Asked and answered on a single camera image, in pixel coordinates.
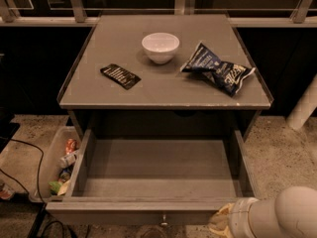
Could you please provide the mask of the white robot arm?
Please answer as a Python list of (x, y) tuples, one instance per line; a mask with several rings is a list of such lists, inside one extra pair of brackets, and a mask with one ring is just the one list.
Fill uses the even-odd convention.
[(240, 198), (221, 207), (208, 229), (220, 238), (317, 238), (317, 190), (293, 186), (276, 198)]

